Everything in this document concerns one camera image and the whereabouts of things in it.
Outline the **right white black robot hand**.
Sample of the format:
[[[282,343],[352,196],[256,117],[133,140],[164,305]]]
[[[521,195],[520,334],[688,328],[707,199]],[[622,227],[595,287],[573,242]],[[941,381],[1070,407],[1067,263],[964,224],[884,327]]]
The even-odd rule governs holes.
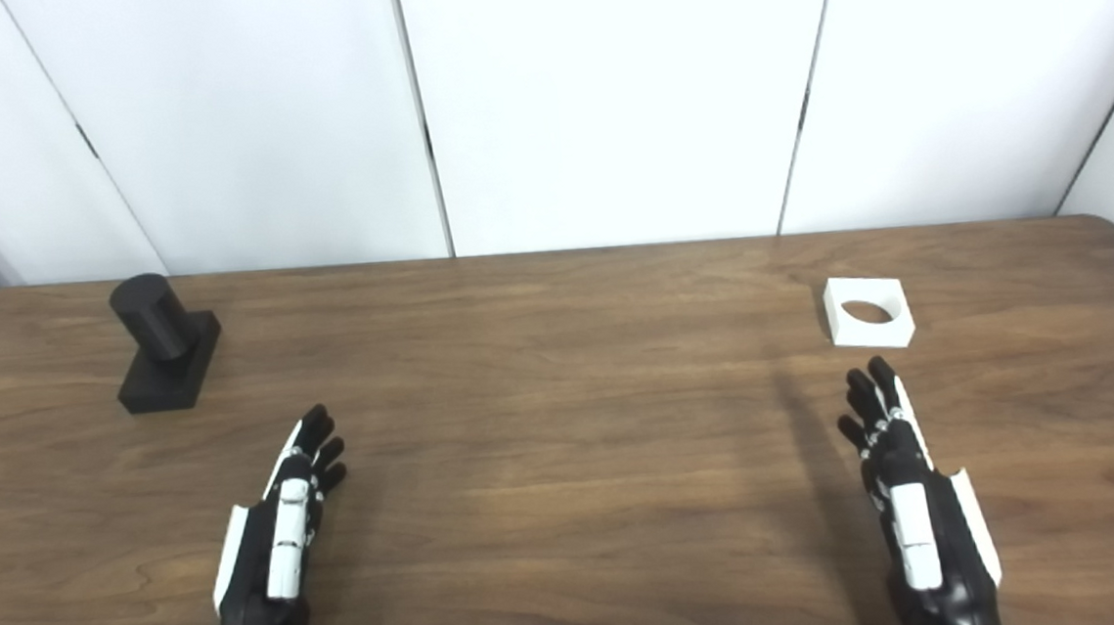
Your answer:
[[[928,452],[901,375],[883,357],[847,374],[850,414],[837,427],[860,457],[891,567],[887,593],[902,625],[1003,625],[1001,564],[967,471]]]

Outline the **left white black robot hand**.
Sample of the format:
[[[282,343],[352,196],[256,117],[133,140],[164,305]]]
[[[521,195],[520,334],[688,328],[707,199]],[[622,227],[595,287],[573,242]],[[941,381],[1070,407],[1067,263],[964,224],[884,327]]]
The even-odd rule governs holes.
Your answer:
[[[334,427],[328,406],[313,406],[291,430],[258,502],[232,509],[213,588],[219,625],[309,625],[309,551],[328,495],[346,476]]]

